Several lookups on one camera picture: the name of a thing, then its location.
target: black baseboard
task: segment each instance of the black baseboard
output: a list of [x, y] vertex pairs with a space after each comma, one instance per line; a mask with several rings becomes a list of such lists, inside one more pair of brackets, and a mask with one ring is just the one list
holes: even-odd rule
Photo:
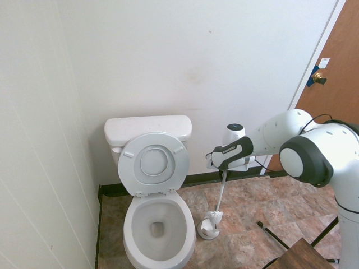
[[95, 269], [98, 268], [98, 264], [99, 264], [99, 247], [100, 247], [100, 232], [101, 232], [102, 190], [101, 190], [101, 186], [100, 186], [100, 185], [99, 185], [98, 198], [99, 198], [99, 202], [100, 202], [100, 216], [99, 216], [99, 227], [98, 227], [98, 230], [97, 230]]
[[[232, 171], [231, 177], [227, 179], [227, 181], [237, 180], [237, 179], [245, 179], [245, 178], [253, 178], [253, 177], [262, 177], [264, 175], [268, 175], [271, 178], [276, 177], [283, 177], [288, 175], [285, 171], [279, 172], [268, 172], [264, 175], [259, 175], [261, 167], [252, 167], [249, 168], [246, 172], [239, 172], [239, 171]], [[220, 182], [221, 179], [219, 178], [218, 171], [212, 173], [204, 173], [204, 174], [195, 174], [195, 175], [188, 175], [182, 185], [181, 188], [191, 187], [201, 184], [208, 184], [208, 183], [217, 183]], [[103, 185], [99, 187], [99, 198], [105, 195], [108, 197], [118, 197], [118, 196], [125, 196], [130, 195], [122, 183], [119, 184], [111, 184], [111, 185]]]

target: toilet tank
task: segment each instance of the toilet tank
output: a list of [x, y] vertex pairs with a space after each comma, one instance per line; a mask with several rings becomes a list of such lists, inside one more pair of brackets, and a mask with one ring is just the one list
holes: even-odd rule
[[149, 116], [109, 119], [105, 123], [105, 137], [110, 145], [112, 158], [115, 164], [126, 143], [144, 133], [165, 132], [178, 138], [186, 147], [186, 141], [192, 134], [192, 123], [189, 117], [176, 116]]

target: tile floor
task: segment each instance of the tile floor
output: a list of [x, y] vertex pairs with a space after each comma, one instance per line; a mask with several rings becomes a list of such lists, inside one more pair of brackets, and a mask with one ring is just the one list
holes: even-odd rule
[[[181, 188], [195, 225], [217, 203], [220, 183]], [[122, 241], [123, 221], [131, 196], [103, 197], [98, 269], [134, 268]], [[220, 235], [206, 241], [198, 235], [185, 269], [260, 269], [284, 248], [257, 226], [262, 221], [289, 246], [301, 237], [311, 243], [336, 217], [334, 192], [316, 189], [291, 177], [248, 178], [227, 182], [220, 211]], [[338, 225], [317, 246], [324, 258], [340, 257]]]

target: toilet brush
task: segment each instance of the toilet brush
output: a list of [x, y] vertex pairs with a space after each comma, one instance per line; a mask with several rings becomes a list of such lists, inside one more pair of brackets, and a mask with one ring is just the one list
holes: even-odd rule
[[203, 221], [201, 221], [197, 226], [198, 234], [203, 239], [212, 240], [219, 235], [219, 229], [217, 225], [220, 223], [223, 216], [223, 212], [219, 212], [219, 205], [220, 205], [220, 200], [222, 199], [226, 178], [227, 178], [227, 171], [225, 170], [223, 172], [223, 179], [220, 185], [220, 193], [219, 193], [216, 209], [214, 211], [208, 211]]

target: white toilet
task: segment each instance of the white toilet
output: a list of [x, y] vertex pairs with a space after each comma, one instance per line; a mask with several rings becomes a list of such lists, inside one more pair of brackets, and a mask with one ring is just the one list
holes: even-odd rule
[[137, 269], [178, 269], [195, 247], [191, 211], [178, 195], [189, 167], [187, 116], [109, 119], [105, 136], [122, 184], [134, 198], [123, 227], [126, 254]]

